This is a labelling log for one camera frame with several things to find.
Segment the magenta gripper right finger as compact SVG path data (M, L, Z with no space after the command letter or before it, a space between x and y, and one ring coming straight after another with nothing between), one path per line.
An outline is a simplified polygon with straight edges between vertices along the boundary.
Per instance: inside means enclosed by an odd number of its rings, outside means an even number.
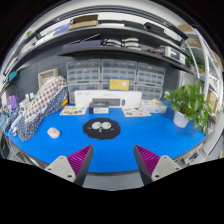
M158 156L139 145L134 146L134 156L144 185L181 170L169 156Z

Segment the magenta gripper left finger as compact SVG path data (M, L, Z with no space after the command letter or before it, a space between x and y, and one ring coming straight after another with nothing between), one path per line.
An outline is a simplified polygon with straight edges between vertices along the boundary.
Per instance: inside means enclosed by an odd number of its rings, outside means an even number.
M93 145L86 146L68 157L59 156L45 171L82 186L93 156Z

